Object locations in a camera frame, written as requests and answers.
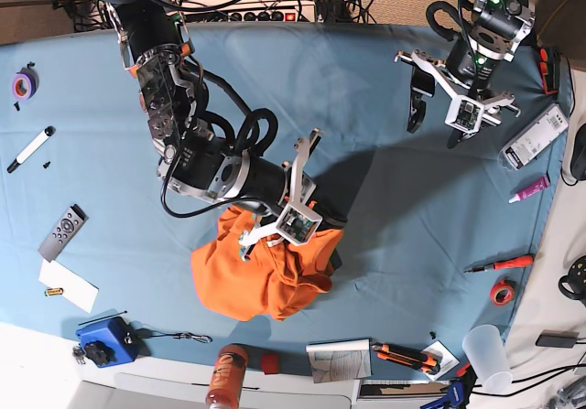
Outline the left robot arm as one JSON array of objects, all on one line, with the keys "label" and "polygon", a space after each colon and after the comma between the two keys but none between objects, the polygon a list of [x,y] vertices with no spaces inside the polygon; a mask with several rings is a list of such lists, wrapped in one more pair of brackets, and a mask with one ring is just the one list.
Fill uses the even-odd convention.
[{"label": "left robot arm", "polygon": [[441,88],[450,99],[444,123],[451,128],[447,146],[470,139],[484,127],[498,126],[502,110],[521,111],[510,91],[493,93],[491,77],[503,61],[512,61],[535,23],[530,0],[458,0],[457,5],[436,1],[426,10],[429,26],[452,43],[446,59],[420,50],[400,51],[396,59],[412,68],[407,131],[422,125],[427,104]]}]

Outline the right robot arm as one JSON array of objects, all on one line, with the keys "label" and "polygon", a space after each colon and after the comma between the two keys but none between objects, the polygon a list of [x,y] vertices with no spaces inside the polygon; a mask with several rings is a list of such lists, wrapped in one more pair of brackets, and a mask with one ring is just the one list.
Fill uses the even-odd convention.
[{"label": "right robot arm", "polygon": [[250,108],[194,58],[188,7],[179,0],[104,2],[124,68],[139,83],[164,190],[203,200],[209,209],[233,204],[248,211],[253,223],[238,235],[243,259],[271,236],[301,246],[319,231],[345,226],[315,197],[304,170],[320,131],[298,139],[293,161],[266,161],[277,137],[276,116]]}]

